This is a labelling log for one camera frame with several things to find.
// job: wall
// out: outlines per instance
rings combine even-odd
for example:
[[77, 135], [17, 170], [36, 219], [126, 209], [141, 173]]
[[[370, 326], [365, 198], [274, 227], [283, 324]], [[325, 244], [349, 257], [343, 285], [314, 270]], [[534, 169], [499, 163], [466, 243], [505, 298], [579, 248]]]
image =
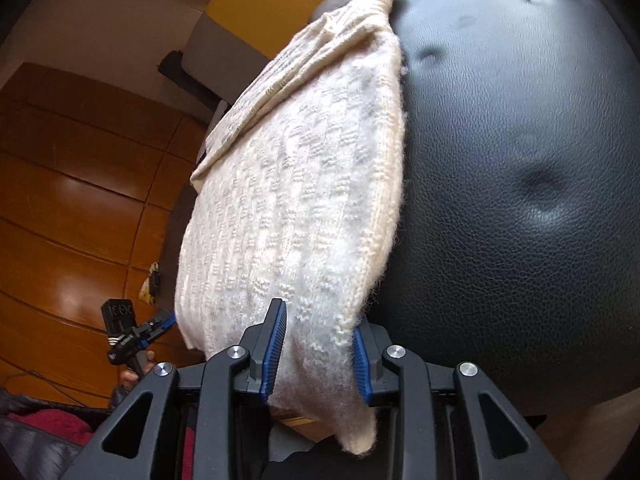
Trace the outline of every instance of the wall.
[[209, 0], [33, 0], [0, 47], [0, 87], [22, 62], [66, 70], [208, 121], [196, 99], [157, 72], [181, 49]]

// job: cream knit garment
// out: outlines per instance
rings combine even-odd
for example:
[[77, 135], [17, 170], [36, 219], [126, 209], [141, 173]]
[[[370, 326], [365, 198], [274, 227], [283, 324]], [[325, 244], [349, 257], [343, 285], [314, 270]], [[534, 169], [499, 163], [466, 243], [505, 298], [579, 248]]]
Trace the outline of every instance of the cream knit garment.
[[207, 137], [180, 252], [175, 309], [207, 357], [287, 301], [270, 404], [328, 424], [353, 453], [375, 440], [353, 329], [399, 215], [402, 138], [393, 0], [353, 0], [298, 33]]

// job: wooden floor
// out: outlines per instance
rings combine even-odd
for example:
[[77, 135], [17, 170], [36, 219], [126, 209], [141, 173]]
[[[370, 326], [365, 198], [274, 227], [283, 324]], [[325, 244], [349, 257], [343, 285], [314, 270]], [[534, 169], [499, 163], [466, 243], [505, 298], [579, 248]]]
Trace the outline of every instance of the wooden floor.
[[[89, 406], [105, 406], [108, 364], [100, 306], [138, 300], [164, 224], [188, 181], [204, 127], [183, 113], [77, 75], [24, 64], [0, 90], [0, 383], [36, 370]], [[154, 345], [180, 366], [177, 330]], [[73, 402], [46, 381], [14, 393]]]

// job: red fabric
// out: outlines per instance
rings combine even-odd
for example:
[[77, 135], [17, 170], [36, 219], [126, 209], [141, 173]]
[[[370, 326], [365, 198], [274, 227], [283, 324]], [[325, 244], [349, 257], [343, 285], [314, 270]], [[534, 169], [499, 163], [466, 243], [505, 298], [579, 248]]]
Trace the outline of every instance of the red fabric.
[[196, 432], [187, 428], [184, 434], [184, 451], [182, 452], [182, 480], [193, 478], [193, 445], [196, 441]]
[[28, 415], [9, 413], [7, 417], [20, 420], [80, 446], [84, 446], [94, 435], [91, 427], [84, 420], [62, 410], [39, 410]]

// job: gray panel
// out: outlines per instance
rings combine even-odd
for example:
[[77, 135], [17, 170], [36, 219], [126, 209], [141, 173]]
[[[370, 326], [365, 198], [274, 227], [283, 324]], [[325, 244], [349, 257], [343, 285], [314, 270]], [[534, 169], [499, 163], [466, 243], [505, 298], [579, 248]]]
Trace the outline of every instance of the gray panel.
[[203, 14], [184, 49], [182, 68], [227, 103], [233, 103], [269, 59]]

